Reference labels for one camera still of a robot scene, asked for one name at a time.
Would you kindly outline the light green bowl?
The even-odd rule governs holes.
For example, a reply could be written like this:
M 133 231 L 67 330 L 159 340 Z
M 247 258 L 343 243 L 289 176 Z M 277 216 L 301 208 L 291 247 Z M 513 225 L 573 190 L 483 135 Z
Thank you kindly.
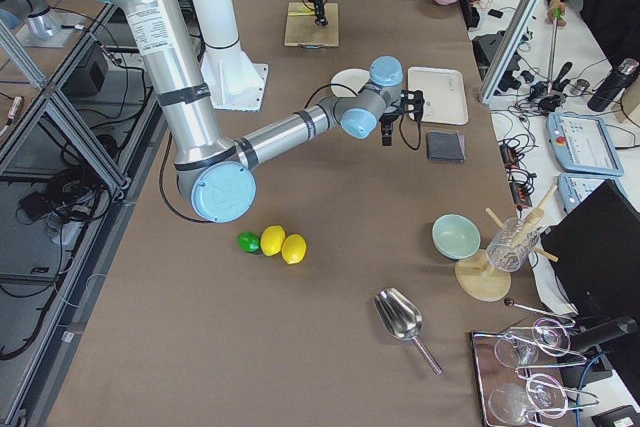
M 434 222 L 432 240 L 442 255 L 461 260 L 471 257 L 479 250 L 481 237 L 475 224 L 466 217 L 446 214 Z

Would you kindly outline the wooden cup rack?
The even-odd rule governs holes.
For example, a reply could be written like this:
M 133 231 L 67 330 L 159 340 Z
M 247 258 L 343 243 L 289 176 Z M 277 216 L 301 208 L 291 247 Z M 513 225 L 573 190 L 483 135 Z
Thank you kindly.
M 537 230 L 538 224 L 545 215 L 543 206 L 556 190 L 557 186 L 553 184 L 540 203 L 532 208 L 524 219 L 519 220 L 523 221 L 527 227 Z M 499 228 L 503 226 L 506 220 L 501 221 L 489 207 L 485 211 Z M 532 251 L 552 262 L 558 261 L 556 255 L 548 253 L 540 247 L 535 246 Z M 511 273 L 500 271 L 489 264 L 487 248 L 479 249 L 473 256 L 459 260 L 455 264 L 455 275 L 462 289 L 470 296 L 486 302 L 497 301 L 506 296 L 511 287 Z

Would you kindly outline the grey folded cloth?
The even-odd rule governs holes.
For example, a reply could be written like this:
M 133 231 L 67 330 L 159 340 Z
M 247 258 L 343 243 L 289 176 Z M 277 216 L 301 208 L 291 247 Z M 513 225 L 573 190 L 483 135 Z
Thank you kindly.
M 446 163 L 464 163 L 465 139 L 459 132 L 430 131 L 426 135 L 427 157 Z

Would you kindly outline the clear wine glass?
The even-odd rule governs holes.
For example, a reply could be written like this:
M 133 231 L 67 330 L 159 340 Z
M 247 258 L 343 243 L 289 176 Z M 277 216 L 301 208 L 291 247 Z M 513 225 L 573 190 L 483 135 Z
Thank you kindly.
M 498 335 L 494 354 L 498 362 L 508 368 L 553 366 L 561 357 L 549 356 L 535 344 L 531 332 L 533 326 L 511 327 Z
M 568 410 L 568 399 L 561 384 L 547 374 L 529 376 L 523 385 L 505 383 L 489 396 L 489 411 L 505 426 L 548 426 Z
M 561 357 L 570 350 L 570 336 L 566 328 L 555 319 L 537 319 L 531 332 L 535 344 L 549 356 Z

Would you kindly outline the blue teach pendant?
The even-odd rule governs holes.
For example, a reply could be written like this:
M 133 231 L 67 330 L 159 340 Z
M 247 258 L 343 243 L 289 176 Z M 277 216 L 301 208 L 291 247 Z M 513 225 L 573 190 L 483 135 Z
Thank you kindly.
M 552 112 L 546 123 L 552 151 L 562 169 L 614 177 L 624 175 L 603 119 Z
M 576 173 L 561 173 L 557 177 L 557 189 L 566 213 L 573 211 L 606 178 L 604 176 Z

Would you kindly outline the glass cup on rack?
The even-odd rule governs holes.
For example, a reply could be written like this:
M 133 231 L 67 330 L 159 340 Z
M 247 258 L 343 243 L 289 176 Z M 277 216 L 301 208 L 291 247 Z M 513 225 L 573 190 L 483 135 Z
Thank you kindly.
M 538 242 L 539 234 L 535 228 L 527 227 L 519 219 L 510 218 L 487 247 L 489 264 L 503 272 L 515 272 Z

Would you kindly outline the green lime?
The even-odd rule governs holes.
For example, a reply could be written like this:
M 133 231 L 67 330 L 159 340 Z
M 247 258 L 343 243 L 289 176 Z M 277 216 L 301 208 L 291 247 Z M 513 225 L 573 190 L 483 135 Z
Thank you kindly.
M 239 248 L 246 252 L 255 254 L 260 251 L 260 237 L 251 231 L 243 231 L 236 236 Z

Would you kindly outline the yellow lemon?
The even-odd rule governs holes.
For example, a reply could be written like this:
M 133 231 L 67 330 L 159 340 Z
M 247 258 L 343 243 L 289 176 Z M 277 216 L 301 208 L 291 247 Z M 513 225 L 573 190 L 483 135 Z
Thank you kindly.
M 286 232 L 281 225 L 270 225 L 260 236 L 260 249 L 266 256 L 274 256 L 281 252 Z
M 307 252 L 307 243 L 300 234 L 288 235 L 282 244 L 281 256 L 288 265 L 301 263 Z

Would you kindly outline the round cream plate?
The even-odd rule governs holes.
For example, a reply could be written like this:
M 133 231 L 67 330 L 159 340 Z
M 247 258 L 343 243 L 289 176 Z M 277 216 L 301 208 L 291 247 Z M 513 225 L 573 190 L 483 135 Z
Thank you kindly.
M 336 73 L 331 79 L 331 91 L 337 97 L 355 97 L 368 80 L 368 70 L 345 69 Z

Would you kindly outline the cream rabbit tray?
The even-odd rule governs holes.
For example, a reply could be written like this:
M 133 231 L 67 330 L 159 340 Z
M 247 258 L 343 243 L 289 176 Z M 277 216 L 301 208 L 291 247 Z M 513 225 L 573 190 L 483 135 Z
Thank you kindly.
M 468 109 L 462 73 L 453 69 L 412 66 L 408 68 L 408 89 L 424 97 L 423 123 L 464 125 Z

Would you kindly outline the black framed mirror tray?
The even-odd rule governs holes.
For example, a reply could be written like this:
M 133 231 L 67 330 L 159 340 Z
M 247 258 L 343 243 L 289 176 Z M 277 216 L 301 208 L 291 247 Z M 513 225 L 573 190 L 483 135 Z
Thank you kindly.
M 486 426 L 505 426 L 496 420 L 489 411 L 488 400 L 492 391 L 499 385 L 505 383 L 523 385 L 529 376 L 536 373 L 550 375 L 564 388 L 568 399 L 568 410 L 563 417 L 571 411 L 578 413 L 583 409 L 599 404 L 599 398 L 595 394 L 580 388 L 567 387 L 561 379 L 561 371 L 563 369 L 585 366 L 587 359 L 584 356 L 569 350 L 568 354 L 556 359 L 553 366 L 546 368 L 508 368 L 501 365 L 494 354 L 494 345 L 498 339 L 498 335 L 502 332 L 490 333 L 474 331 L 471 333 L 472 354 L 477 378 L 480 408 L 482 419 Z M 563 417 L 555 420 L 545 420 L 545 423 L 551 426 L 555 421 Z

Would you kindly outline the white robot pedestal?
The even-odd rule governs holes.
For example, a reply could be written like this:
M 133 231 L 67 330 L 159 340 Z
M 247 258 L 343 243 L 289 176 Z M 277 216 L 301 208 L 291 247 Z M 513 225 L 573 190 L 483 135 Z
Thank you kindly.
M 192 0 L 205 44 L 201 72 L 214 107 L 255 112 L 261 108 L 268 66 L 243 51 L 232 0 Z

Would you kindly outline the black monitor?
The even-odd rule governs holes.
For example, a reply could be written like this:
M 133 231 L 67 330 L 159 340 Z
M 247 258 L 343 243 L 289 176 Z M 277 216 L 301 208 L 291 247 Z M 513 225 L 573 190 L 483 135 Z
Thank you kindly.
M 542 237 L 553 270 L 583 316 L 639 318 L 639 212 L 604 181 Z

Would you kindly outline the wooden cutting board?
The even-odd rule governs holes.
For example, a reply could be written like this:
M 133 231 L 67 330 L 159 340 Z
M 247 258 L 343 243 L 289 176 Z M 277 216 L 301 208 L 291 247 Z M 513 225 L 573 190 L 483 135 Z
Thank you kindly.
M 290 2 L 287 13 L 290 11 L 313 11 L 303 2 Z M 339 46 L 339 8 L 337 3 L 327 3 L 325 14 L 328 20 L 327 26 L 317 26 L 314 23 L 316 17 L 288 17 L 284 35 L 286 47 L 338 47 Z

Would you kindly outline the steel scoop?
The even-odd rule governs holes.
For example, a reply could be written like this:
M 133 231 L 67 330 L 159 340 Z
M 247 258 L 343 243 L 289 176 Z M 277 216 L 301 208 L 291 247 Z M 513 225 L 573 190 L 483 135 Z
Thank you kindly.
M 422 329 L 422 315 L 419 309 L 394 287 L 379 291 L 374 296 L 374 305 L 387 332 L 398 340 L 411 341 L 434 374 L 440 376 L 443 369 L 419 337 Z

